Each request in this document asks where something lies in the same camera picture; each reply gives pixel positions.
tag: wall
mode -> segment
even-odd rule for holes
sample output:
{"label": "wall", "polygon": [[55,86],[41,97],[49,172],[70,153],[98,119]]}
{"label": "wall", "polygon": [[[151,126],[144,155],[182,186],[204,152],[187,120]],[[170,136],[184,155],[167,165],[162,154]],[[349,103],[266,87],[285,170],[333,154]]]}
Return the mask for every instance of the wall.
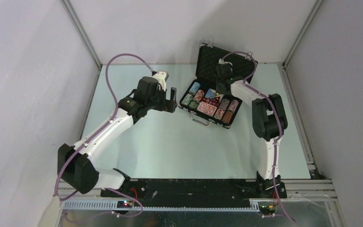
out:
{"label": "wall", "polygon": [[318,166],[363,226],[363,1],[325,1],[287,71]]}
{"label": "wall", "polygon": [[0,0],[0,226],[36,226],[96,67],[58,0]]}
{"label": "wall", "polygon": [[[315,0],[95,0],[72,4],[101,60],[134,53],[151,63],[197,62],[213,38],[227,50],[283,61]],[[138,62],[121,58],[115,63]]]}

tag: table surface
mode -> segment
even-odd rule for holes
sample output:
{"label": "table surface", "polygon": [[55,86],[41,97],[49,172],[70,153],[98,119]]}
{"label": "table surface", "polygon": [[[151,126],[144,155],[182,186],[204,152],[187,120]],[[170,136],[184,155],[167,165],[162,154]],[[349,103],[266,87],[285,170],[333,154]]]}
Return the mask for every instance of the table surface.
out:
{"label": "table surface", "polygon": [[[166,86],[177,88],[177,101],[194,79],[196,64],[153,65],[169,73]],[[113,111],[115,104],[101,71],[83,136]],[[118,100],[150,76],[144,65],[111,65],[109,80]],[[279,170],[284,179],[309,179],[292,111],[276,64],[259,64],[251,84],[265,94],[279,93],[288,127],[280,145]],[[259,138],[252,129],[251,108],[243,104],[230,129],[204,127],[180,108],[174,113],[151,110],[120,135],[99,157],[96,168],[118,168],[134,178],[256,178]]]}

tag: purple cable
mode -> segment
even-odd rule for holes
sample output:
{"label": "purple cable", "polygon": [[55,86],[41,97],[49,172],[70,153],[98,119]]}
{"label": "purple cable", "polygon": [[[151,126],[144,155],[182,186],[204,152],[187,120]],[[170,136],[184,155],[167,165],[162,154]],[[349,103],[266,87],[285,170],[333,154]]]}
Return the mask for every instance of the purple cable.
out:
{"label": "purple cable", "polygon": [[[105,78],[106,78],[106,84],[108,85],[108,88],[113,96],[113,99],[115,100],[115,110],[113,112],[113,115],[111,116],[110,120],[113,120],[116,118],[116,114],[118,112],[118,100],[116,99],[115,93],[112,90],[111,84],[109,83],[109,76],[108,76],[108,71],[109,71],[109,65],[118,57],[121,56],[131,56],[131,57],[135,57],[137,59],[139,59],[140,61],[142,61],[147,67],[148,69],[153,72],[154,70],[151,68],[151,66],[148,65],[148,63],[140,58],[137,55],[131,54],[131,53],[121,53],[118,54],[116,56],[114,56],[112,59],[109,60],[108,64],[106,65],[106,69],[105,69]],[[102,130],[104,130],[108,125],[109,125],[109,121],[107,121],[101,128],[99,128],[89,139],[87,139],[85,141],[85,143],[89,143],[91,142],[100,132],[102,132]],[[80,146],[79,148],[77,148],[77,150],[68,158],[68,160],[65,162],[65,164],[62,166],[62,168],[60,169],[59,173],[58,173],[58,178],[56,178],[56,182],[55,182],[55,189],[54,189],[54,195],[59,197],[59,182],[61,181],[62,175],[65,172],[65,169],[68,167],[69,163],[74,159],[74,157],[84,148],[84,146]],[[65,197],[65,198],[61,198],[59,197],[60,201],[66,201],[68,199],[70,199],[73,195],[75,195],[77,193],[77,190],[74,191],[72,194],[70,194],[69,196]]]}
{"label": "purple cable", "polygon": [[[235,51],[235,52],[230,52],[227,55],[225,55],[222,60],[224,60],[227,56],[234,54],[234,53],[241,53],[241,54],[246,54],[245,52],[242,51]],[[243,80],[243,84],[248,87],[250,90],[254,91],[255,93],[257,93],[259,96],[264,97],[268,102],[269,105],[271,106],[271,109],[273,111],[273,114],[275,115],[276,118],[276,122],[277,122],[277,127],[279,129],[279,136],[274,139],[274,158],[273,158],[273,166],[272,166],[272,181],[273,181],[273,186],[276,189],[276,180],[275,180],[275,168],[276,168],[276,161],[277,161],[277,142],[282,138],[282,125],[280,124],[280,120],[279,120],[279,116],[277,115],[276,112],[276,108],[273,105],[272,101],[269,99],[269,97],[263,93],[261,93],[260,91],[258,91],[257,89],[255,89],[254,87],[252,87],[249,83],[246,83],[246,81],[251,78],[254,75],[255,70],[257,69],[257,62],[253,59],[253,57],[251,56],[251,60],[254,62],[254,71],[248,75],[244,80]],[[276,193],[276,198],[279,201],[280,206],[282,207],[283,212],[285,213],[284,217],[288,218],[290,221],[296,223],[296,220],[294,218],[292,218],[286,211],[285,207],[283,206],[282,201],[280,200],[280,196],[279,196],[279,192],[277,190],[275,190]]]}
{"label": "purple cable", "polygon": [[121,195],[121,196],[123,196],[123,197],[125,197],[125,198],[128,198],[128,199],[130,199],[130,200],[135,201],[135,202],[136,202],[136,203],[140,206],[140,208],[141,208],[141,209],[140,209],[140,211],[139,211],[137,214],[133,214],[133,215],[124,215],[124,214],[119,214],[119,213],[116,213],[116,212],[114,212],[114,211],[108,210],[108,211],[104,211],[104,212],[98,213],[98,214],[96,214],[96,215],[94,215],[94,216],[91,216],[91,217],[86,218],[86,219],[81,220],[81,221],[73,221],[73,220],[68,219],[68,217],[67,217],[67,213],[66,213],[66,214],[65,214],[65,219],[66,219],[68,222],[73,223],[73,224],[81,224],[81,223],[87,222],[87,221],[89,221],[89,220],[92,220],[92,219],[94,219],[94,218],[96,218],[96,217],[98,217],[98,216],[104,215],[104,214],[116,214],[116,215],[119,215],[119,217],[132,218],[132,217],[135,217],[135,216],[140,215],[140,214],[143,212],[144,207],[143,207],[143,205],[141,204],[141,202],[140,202],[140,201],[138,201],[137,199],[135,199],[135,198],[133,198],[133,197],[131,197],[131,196],[128,196],[128,195],[126,195],[126,194],[123,194],[123,193],[121,193],[121,192],[118,192],[117,190],[112,189],[112,188],[106,188],[106,189],[107,189],[107,190],[110,190],[110,191],[112,191],[112,192],[114,192],[114,193],[116,193],[116,194],[118,194],[118,195]]}

